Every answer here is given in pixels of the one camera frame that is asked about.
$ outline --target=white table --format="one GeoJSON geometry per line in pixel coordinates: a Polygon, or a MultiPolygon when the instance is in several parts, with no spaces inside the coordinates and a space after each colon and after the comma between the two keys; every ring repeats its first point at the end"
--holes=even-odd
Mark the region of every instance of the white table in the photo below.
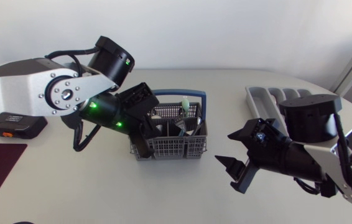
{"type": "MultiPolygon", "coordinates": [[[[137,162],[127,136],[106,128],[75,152],[73,131],[59,117],[48,118],[33,140],[0,138],[28,144],[0,188],[0,223],[352,223],[352,204],[340,193],[309,195],[289,176],[260,170],[247,193],[237,193],[214,157],[247,159],[246,148],[227,138],[252,119],[245,86],[327,90],[253,70],[136,70],[121,91],[140,82],[206,92],[208,151],[202,158],[137,162]]],[[[352,104],[343,100],[340,115],[344,130],[351,129],[352,104]]]]}

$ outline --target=battery pack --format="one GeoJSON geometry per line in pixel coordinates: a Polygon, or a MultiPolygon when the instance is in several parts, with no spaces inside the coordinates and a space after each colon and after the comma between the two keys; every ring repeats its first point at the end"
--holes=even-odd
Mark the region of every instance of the battery pack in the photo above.
{"type": "Polygon", "coordinates": [[[0,136],[33,139],[45,128],[47,120],[43,116],[20,114],[0,114],[0,136]]]}

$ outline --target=metal bolt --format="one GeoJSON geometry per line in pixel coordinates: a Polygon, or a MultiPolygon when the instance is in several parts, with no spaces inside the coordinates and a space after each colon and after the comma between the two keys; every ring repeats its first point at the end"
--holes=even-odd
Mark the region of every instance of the metal bolt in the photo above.
{"type": "Polygon", "coordinates": [[[264,140],[265,135],[263,133],[256,133],[256,138],[260,141],[264,140]]]}

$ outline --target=white wall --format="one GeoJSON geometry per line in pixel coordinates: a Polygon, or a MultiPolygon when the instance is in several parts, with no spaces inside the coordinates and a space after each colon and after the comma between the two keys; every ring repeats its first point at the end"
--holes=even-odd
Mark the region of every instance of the white wall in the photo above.
{"type": "Polygon", "coordinates": [[[352,0],[0,1],[0,63],[100,35],[136,68],[255,68],[329,88],[352,56],[352,0]]]}

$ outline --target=robotic arm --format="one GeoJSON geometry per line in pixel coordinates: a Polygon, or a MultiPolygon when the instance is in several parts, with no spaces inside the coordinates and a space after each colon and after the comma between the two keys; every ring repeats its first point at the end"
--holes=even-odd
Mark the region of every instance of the robotic arm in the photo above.
{"type": "Polygon", "coordinates": [[[74,149],[81,151],[101,126],[131,137],[142,157],[153,153],[146,139],[159,135],[147,112],[159,102],[150,88],[141,83],[112,95],[134,66],[133,57],[107,37],[101,36],[88,50],[53,52],[45,58],[11,62],[0,66],[0,113],[29,116],[61,116],[75,130],[74,149]],[[94,54],[88,66],[76,55],[94,54]],[[52,59],[68,55],[76,69],[52,59]],[[82,142],[82,119],[97,126],[82,142]]]}
{"type": "Polygon", "coordinates": [[[273,119],[249,120],[228,137],[248,149],[246,163],[233,157],[216,156],[234,179],[231,186],[245,194],[259,169],[294,177],[310,194],[332,197],[339,190],[352,203],[352,130],[344,135],[335,95],[312,95],[279,105],[288,136],[273,127],[273,119]],[[309,186],[301,179],[313,181],[309,186]]]}

